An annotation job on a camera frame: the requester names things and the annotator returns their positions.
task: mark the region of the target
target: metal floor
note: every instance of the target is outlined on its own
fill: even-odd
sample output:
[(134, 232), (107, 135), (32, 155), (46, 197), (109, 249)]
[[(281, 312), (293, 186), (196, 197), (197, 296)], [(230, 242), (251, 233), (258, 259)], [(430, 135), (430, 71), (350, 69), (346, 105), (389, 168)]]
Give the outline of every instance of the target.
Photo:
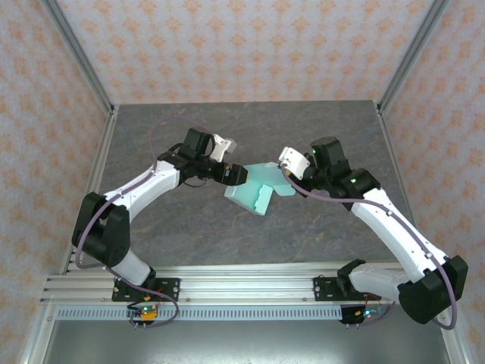
[[(309, 152), (313, 140), (335, 136), (351, 166), (368, 169), (408, 214), (371, 101), (122, 105), (102, 193), (150, 166), (150, 128), (169, 115), (202, 120), (206, 129), (237, 141), (229, 161), (243, 165), (275, 162), (284, 146)], [(190, 126), (180, 121), (159, 128), (157, 153), (183, 141)], [(266, 216), (257, 216), (225, 199), (224, 190), (208, 181), (200, 188), (181, 186), (164, 194), (133, 221), (133, 250), (153, 266), (394, 260), (341, 205), (274, 194)]]
[(44, 364), (447, 364), (436, 325), (395, 308), (377, 325), (338, 321), (181, 322), (134, 331), (128, 322), (59, 321)]

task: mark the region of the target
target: wall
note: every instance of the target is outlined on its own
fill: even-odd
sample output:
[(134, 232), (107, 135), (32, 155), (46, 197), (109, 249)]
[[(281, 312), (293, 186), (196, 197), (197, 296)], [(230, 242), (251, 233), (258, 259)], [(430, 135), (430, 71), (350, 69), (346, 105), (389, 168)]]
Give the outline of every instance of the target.
[(0, 3), (0, 362), (61, 266), (105, 112), (39, 0)]
[(485, 358), (485, 7), (451, 2), (386, 114), (419, 227), (470, 266), (462, 305)]
[(373, 99), (432, 0), (60, 0), (116, 103)]

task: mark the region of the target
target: foam piece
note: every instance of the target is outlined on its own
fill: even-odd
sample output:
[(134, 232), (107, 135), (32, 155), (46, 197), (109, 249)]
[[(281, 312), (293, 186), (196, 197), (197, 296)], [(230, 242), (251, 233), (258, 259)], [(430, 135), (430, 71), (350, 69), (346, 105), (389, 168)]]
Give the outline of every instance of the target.
[(249, 173), (245, 184), (228, 186), (224, 196), (256, 215), (265, 215), (273, 191), (279, 196), (292, 196), (296, 191), (281, 174), (276, 163), (244, 166)]

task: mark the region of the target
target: aluminum frame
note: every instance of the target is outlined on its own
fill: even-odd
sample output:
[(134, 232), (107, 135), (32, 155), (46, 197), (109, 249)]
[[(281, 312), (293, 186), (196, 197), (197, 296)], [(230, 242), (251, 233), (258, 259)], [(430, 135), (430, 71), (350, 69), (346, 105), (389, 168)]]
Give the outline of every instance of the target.
[(61, 33), (64, 42), (70, 49), (71, 54), (86, 77), (86, 80), (91, 86), (92, 91), (95, 93), (99, 103), (106, 111), (111, 111), (113, 103), (99, 80), (98, 75), (94, 71), (86, 53), (83, 51), (83, 47), (67, 21), (61, 6), (59, 6), (57, 0), (41, 0), (41, 3), (43, 3), (45, 10), (51, 16), (52, 22)]
[[(182, 307), (206, 306), (335, 306), (341, 301), (315, 302), (312, 278), (332, 277), (345, 262), (290, 263), (267, 265), (216, 265), (157, 268), (158, 276), (182, 278), (179, 304)], [(398, 262), (372, 262), (379, 268), (401, 270)], [(41, 309), (27, 341), (22, 363), (42, 362), (49, 345), (60, 306), (124, 306), (113, 303), (113, 277), (104, 270), (71, 271), (48, 277), (42, 294)], [(449, 320), (449, 311), (440, 321)], [(464, 322), (453, 331), (444, 331), (443, 339), (452, 364), (473, 363), (465, 335)]]
[(450, 0), (435, 0), (431, 5), (426, 17), (424, 17), (423, 23), (419, 27), (419, 30), (411, 41), (401, 63), (397, 67), (382, 99), (377, 104), (377, 107), (382, 114), (387, 110), (401, 85), (404, 83), (405, 78), (408, 76), (413, 64), (418, 60), (421, 50), (426, 45), (426, 41), (430, 38), (431, 33), (441, 19), (441, 14), (445, 11), (446, 6), (448, 6), (450, 2)]

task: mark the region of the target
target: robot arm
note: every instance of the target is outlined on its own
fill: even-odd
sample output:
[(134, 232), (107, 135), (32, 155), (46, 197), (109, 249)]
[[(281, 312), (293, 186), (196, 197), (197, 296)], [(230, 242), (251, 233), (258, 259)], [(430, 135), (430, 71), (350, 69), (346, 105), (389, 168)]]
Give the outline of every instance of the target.
[(468, 271), (465, 261), (460, 256), (450, 259), (419, 233), (368, 171), (352, 170), (336, 138), (316, 140), (311, 147), (313, 155), (302, 155), (288, 147), (283, 150), (280, 165), (291, 172), (289, 179), (303, 196), (313, 189), (328, 191), (332, 199), (341, 202), (374, 231), (405, 272), (378, 269), (357, 259), (337, 272), (343, 293), (369, 292), (399, 301), (408, 315), (424, 324), (450, 306), (446, 282), (440, 273), (444, 271), (452, 294), (459, 300)]
[[(210, 155), (203, 153), (212, 142)], [(225, 153), (236, 148), (233, 140), (191, 128), (183, 143), (177, 144), (158, 157), (155, 166), (104, 196), (88, 194), (80, 208), (72, 244), (80, 238), (99, 209), (116, 196), (98, 221), (95, 221), (83, 243), (83, 252), (109, 267), (122, 278), (152, 290), (155, 271), (130, 248), (130, 223), (150, 203), (191, 177), (211, 178), (227, 186), (246, 182), (248, 172), (240, 165), (223, 161)]]

